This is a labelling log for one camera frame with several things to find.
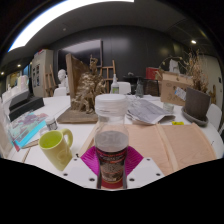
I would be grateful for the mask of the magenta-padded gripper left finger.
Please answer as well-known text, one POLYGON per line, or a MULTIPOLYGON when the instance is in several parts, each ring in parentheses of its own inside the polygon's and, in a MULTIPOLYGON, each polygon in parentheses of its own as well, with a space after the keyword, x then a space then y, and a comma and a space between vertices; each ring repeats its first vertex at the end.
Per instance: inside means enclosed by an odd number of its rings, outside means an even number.
POLYGON ((81 187, 99 187, 100 165, 95 147, 89 148, 81 157, 74 157, 63 170, 62 176, 81 187))

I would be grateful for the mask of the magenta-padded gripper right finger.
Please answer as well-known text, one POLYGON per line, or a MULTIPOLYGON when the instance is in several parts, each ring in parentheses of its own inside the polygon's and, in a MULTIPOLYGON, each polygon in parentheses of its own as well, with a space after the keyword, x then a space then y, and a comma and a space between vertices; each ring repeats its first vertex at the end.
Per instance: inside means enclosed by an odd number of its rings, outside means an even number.
POLYGON ((146 186, 164 177, 160 168, 150 157, 143 157, 129 146, 124 163, 123 188, 134 189, 146 186))

